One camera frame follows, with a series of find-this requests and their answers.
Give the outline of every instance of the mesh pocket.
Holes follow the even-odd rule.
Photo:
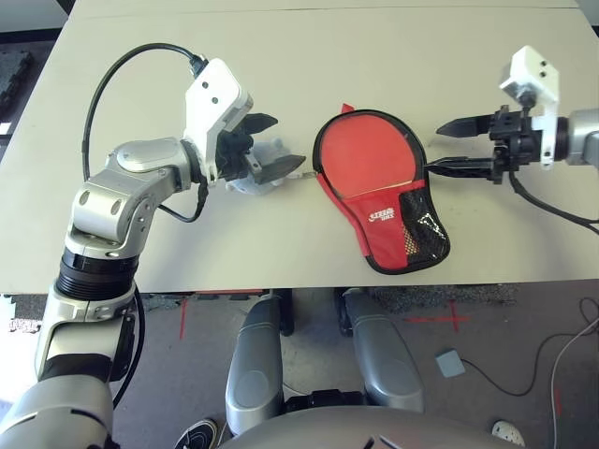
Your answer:
[[[425,189],[400,195],[408,265],[432,265],[449,251],[447,234],[429,204]]]

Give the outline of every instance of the table surface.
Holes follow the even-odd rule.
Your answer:
[[[511,55],[530,44],[561,73],[561,115],[599,103],[599,40],[573,0],[79,1],[0,164],[0,291],[44,292],[58,271],[71,201],[81,184],[80,138],[98,81],[119,56],[151,41],[220,57],[305,154],[343,102],[408,123],[430,160],[489,156],[487,138],[435,129],[492,113]],[[180,136],[186,61],[156,51],[128,63],[107,89],[92,133],[92,172],[128,140]],[[525,167],[545,201],[595,216],[591,167]],[[289,181],[267,196],[211,190],[200,219],[157,212],[137,281],[143,291],[252,287],[533,282],[599,277],[599,239],[516,196],[508,183],[431,176],[452,249],[440,265],[386,276],[361,256],[354,231],[318,183]],[[191,211],[195,193],[168,203]]]

